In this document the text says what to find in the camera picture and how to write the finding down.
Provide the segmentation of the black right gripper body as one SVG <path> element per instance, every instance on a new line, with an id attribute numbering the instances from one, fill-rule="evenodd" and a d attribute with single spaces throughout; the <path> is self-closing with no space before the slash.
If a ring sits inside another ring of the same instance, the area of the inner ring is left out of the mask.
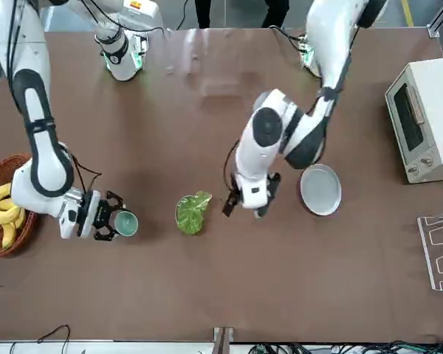
<path id="1" fill-rule="evenodd" d="M 78 237 L 88 237 L 92 234 L 93 223 L 108 221 L 110 223 L 111 213 L 106 211 L 106 196 L 101 198 L 97 190 L 89 190 L 82 194 L 77 216 Z"/>

